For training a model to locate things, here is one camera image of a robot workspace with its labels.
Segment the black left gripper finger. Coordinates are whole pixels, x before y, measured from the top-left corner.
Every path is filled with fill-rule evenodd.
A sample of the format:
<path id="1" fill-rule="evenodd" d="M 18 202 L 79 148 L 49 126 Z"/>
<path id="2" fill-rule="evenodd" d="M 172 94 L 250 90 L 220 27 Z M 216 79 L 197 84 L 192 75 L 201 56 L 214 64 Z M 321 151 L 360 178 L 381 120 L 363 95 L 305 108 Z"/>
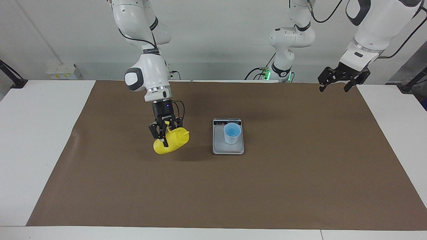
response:
<path id="1" fill-rule="evenodd" d="M 352 87 L 364 84 L 370 74 L 370 70 L 364 70 L 360 73 L 350 74 L 348 76 L 348 83 L 344 86 L 344 91 L 348 92 Z"/>
<path id="2" fill-rule="evenodd" d="M 325 69 L 322 71 L 322 73 L 318 76 L 318 82 L 319 82 L 319 91 L 324 92 L 326 87 L 329 84 L 337 82 L 336 79 L 336 73 L 337 70 L 333 69 L 331 67 L 325 67 Z"/>

